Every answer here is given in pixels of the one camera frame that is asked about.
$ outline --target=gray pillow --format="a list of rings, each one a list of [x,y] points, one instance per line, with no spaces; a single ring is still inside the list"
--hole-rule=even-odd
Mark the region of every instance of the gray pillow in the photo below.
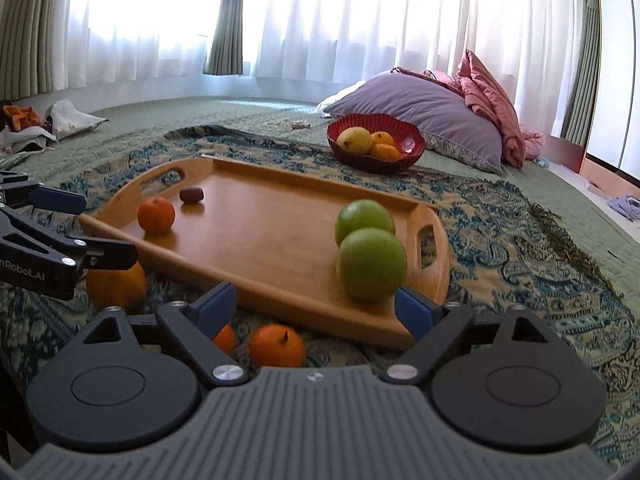
[[[502,174],[498,129],[467,108],[462,97],[436,83],[383,72],[324,111],[333,117],[388,114],[416,126],[428,150],[478,170]]]

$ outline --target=pink quilt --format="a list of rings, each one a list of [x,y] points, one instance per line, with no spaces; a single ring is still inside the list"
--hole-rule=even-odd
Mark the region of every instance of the pink quilt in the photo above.
[[[525,158],[535,160],[540,156],[545,136],[520,127],[516,110],[504,89],[470,50],[464,53],[456,77],[438,70],[419,73],[395,68],[394,71],[430,80],[464,98],[468,108],[498,128],[502,135],[502,158],[511,166],[521,168]]]

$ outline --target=gray-green drape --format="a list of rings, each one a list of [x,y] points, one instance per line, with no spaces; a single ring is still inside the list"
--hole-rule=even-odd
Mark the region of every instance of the gray-green drape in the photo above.
[[[582,50],[574,90],[564,118],[561,137],[586,146],[593,120],[593,108],[600,75],[600,0],[585,0]]]
[[[0,18],[0,100],[53,91],[54,0],[5,0]]]
[[[242,0],[220,0],[220,11],[203,72],[210,75],[242,73]]]

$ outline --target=silver screw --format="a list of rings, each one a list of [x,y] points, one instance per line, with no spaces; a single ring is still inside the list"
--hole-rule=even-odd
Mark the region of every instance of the silver screw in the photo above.
[[[238,365],[220,365],[213,369],[212,375],[219,381],[235,381],[244,375]]]
[[[398,381],[408,381],[418,376],[418,368],[411,365],[391,365],[386,369],[386,374]]]
[[[311,372],[306,376],[306,378],[309,379],[312,383],[319,383],[320,381],[324,380],[324,374],[322,372]]]

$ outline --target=scalloped red bowl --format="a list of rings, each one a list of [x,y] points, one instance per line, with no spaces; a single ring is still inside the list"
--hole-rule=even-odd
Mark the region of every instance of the scalloped red bowl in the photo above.
[[[370,155],[354,155],[345,152],[336,140],[338,136],[347,128],[352,126],[362,126],[371,133],[380,130],[389,133],[396,143],[396,148],[401,153],[402,158],[393,162],[379,160]],[[350,114],[329,124],[326,131],[326,139],[329,146],[334,150],[335,158],[341,163],[347,164],[358,170],[367,173],[399,173],[406,171],[416,162],[424,151],[424,137],[420,130],[412,124],[399,121],[387,114]]]

